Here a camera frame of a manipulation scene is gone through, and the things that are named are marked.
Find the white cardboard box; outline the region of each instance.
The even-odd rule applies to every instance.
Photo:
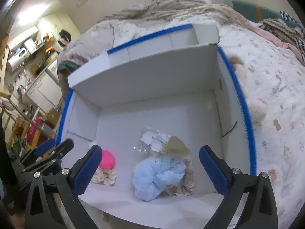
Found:
[[[203,228],[223,196],[215,193],[199,161],[201,146],[209,145],[231,168],[256,174],[250,114],[218,41],[215,26],[183,25],[109,50],[68,77],[73,91],[57,144],[72,138],[74,149],[63,158],[62,167],[72,167],[93,142],[116,159],[115,186],[90,183],[82,200],[146,226]],[[133,148],[146,125],[177,136],[192,150],[193,195],[150,202],[135,196],[133,169],[145,156]]]

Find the orange stripe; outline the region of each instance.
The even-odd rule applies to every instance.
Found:
[[[257,16],[258,21],[262,21],[263,17],[262,17],[262,14],[260,13],[260,6],[255,5],[255,10],[256,10],[256,16]]]

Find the blue fluffy object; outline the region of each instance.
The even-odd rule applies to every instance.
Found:
[[[177,184],[185,174],[183,160],[170,156],[148,158],[138,163],[132,180],[135,195],[144,201],[150,201],[161,194],[168,185]]]

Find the blue gripper pad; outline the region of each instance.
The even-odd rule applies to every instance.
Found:
[[[73,165],[70,180],[72,181],[72,191],[75,196],[85,193],[101,160],[102,149],[94,145],[83,158],[77,160]]]
[[[35,149],[35,156],[42,157],[48,150],[52,149],[55,146],[55,139],[48,139],[47,141],[43,142]]]
[[[219,159],[208,146],[203,146],[200,148],[199,159],[209,178],[211,179],[216,192],[226,195],[229,192],[228,185],[231,180],[228,180],[228,175],[225,175],[218,165],[220,161],[223,161],[224,163],[221,164],[225,164],[225,172],[230,170],[229,166],[224,160]]]

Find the white blanket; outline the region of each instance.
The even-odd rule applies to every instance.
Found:
[[[115,28],[114,47],[137,37],[186,23],[216,24],[224,51],[239,55],[246,64],[248,97],[267,104],[267,116],[255,129],[257,173],[265,171],[272,182],[279,228],[290,226],[305,201],[305,67],[292,51],[236,24],[223,25],[222,15],[178,16],[163,25],[140,27],[129,21]]]

